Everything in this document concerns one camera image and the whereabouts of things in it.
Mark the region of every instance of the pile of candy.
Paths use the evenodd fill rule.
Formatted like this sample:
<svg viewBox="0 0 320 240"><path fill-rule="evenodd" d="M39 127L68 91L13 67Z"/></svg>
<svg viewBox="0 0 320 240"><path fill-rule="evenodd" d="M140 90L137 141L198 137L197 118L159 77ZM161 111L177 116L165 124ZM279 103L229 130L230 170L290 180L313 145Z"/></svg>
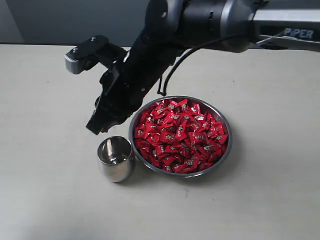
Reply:
<svg viewBox="0 0 320 240"><path fill-rule="evenodd" d="M200 105L163 100L142 112L134 130L142 157L162 170L188 174L216 163L227 149L228 133Z"/></svg>

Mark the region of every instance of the bowl rim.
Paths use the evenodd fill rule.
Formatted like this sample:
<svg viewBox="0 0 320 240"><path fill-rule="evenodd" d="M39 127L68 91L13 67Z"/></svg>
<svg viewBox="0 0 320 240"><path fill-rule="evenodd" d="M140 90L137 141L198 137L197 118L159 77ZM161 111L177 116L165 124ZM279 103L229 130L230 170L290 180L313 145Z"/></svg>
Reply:
<svg viewBox="0 0 320 240"><path fill-rule="evenodd" d="M223 122L225 123L225 126L226 126L226 129L228 131L228 143L227 143L227 148L226 148L226 151L225 153L222 155L222 157L219 159L219 161L217 161L215 164L213 164L212 166L202 170L202 171L197 171L197 172L193 172L193 173L175 173L175 172L168 172L168 171L165 171L165 170L162 170L154 165L152 165L151 163L149 163L147 160L145 160L141 154L139 153L138 149L136 148L136 145L135 145L135 141L134 141L134 124L137 120L137 118L139 117L139 115L142 113L142 111L145 110L145 108L155 104L156 102L159 102L159 101L162 101L162 100L167 100L167 99L188 99L188 100L191 100L191 101L195 101L195 102L199 102L201 104L204 104L206 105L207 107L213 109L218 115L219 117L223 120ZM163 175L166 175L166 176L171 176L171 177L175 177L175 178L192 178L192 177L197 177L197 176L201 176L203 174L206 174L210 171L212 171L213 169L217 168L218 166L220 166L225 160L226 158L228 157L230 151L231 151L231 148L232 148L232 143L233 143L233 136L232 136L232 131L231 131L231 127L227 121L227 119L225 118L225 116L217 109L215 108L214 106L212 106L211 104L203 101L203 100L200 100L198 98L195 98L195 97L190 97L190 96L179 96L179 95L174 95L174 96L165 96L165 97L161 97L161 98L158 98L158 99L155 99L151 102L148 102L147 104L145 104L144 106L142 106L134 115L134 117L132 118L131 122L130 122L130 125L129 125L129 141L131 142L131 145L132 145L132 149L134 151L134 154L137 156L137 158L145 165L147 166L149 169L157 172L157 173L160 173L160 174L163 174Z"/></svg>

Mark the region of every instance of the black cable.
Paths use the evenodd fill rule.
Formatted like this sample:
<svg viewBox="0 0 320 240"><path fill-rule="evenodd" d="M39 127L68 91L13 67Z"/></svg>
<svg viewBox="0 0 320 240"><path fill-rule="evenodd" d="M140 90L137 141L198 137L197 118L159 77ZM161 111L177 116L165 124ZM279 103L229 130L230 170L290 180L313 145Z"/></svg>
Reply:
<svg viewBox="0 0 320 240"><path fill-rule="evenodd" d="M185 53L182 57L180 57L180 59L174 64L174 66L172 67L172 69L170 70L169 74L166 76L165 81L164 81L164 85L163 85L163 92L160 92L160 87L158 89L158 94L161 94L162 96L166 96L167 95L167 86L168 86L168 82L171 78L171 76L174 74L174 72L177 70L177 68L180 66L180 64L187 58L189 57L191 54L195 53L196 51L203 49L204 47L210 45L210 44L214 44L214 43L219 43L219 42L224 42L226 40L230 40L230 39L234 39L234 38L240 38L240 37L244 37L243 35L234 35L234 36L228 36L228 37L223 37L223 38L219 38L219 39L215 39L212 41L208 41L204 44L201 44L199 46L193 47L191 48L191 50L189 50L187 53Z"/></svg>

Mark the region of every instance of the stainless steel cup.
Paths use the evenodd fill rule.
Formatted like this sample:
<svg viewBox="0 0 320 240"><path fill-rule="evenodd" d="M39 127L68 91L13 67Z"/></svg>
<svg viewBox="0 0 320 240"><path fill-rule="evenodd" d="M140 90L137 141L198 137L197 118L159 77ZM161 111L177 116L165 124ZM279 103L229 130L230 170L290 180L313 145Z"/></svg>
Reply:
<svg viewBox="0 0 320 240"><path fill-rule="evenodd" d="M98 147L100 172L114 183L126 180L136 166L132 145L122 136L112 136Z"/></svg>

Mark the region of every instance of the cup rim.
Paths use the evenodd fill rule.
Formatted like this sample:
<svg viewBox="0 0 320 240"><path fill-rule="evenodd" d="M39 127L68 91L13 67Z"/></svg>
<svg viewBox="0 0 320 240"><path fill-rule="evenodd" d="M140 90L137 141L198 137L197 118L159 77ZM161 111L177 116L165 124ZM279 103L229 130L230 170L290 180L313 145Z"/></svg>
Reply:
<svg viewBox="0 0 320 240"><path fill-rule="evenodd" d="M131 144L131 142L129 141L128 138L126 138L126 137L124 137L124 136L110 136L110 137L106 138L105 140L103 140L103 141L100 143L100 145L99 145L99 147L98 147L98 149L97 149L97 155L98 155L98 158L99 158L99 160L100 160L101 163L103 163L103 164L105 164L105 165L108 165L108 166L118 166L118 165L120 165L120 164L122 164L122 163L125 163L125 162L128 160L128 159L126 158L126 159L124 159L122 162L119 162L119 163L116 163L116 164L110 164L110 163L104 162L104 161L101 159L101 149L102 149L102 147L105 145L105 143L106 143L108 140L116 139L116 138L124 139L124 140L130 145L130 148L131 148L131 149L130 149L129 155L127 156L128 158L129 158L129 157L132 155L132 153L134 152L133 146L132 146L132 144Z"/></svg>

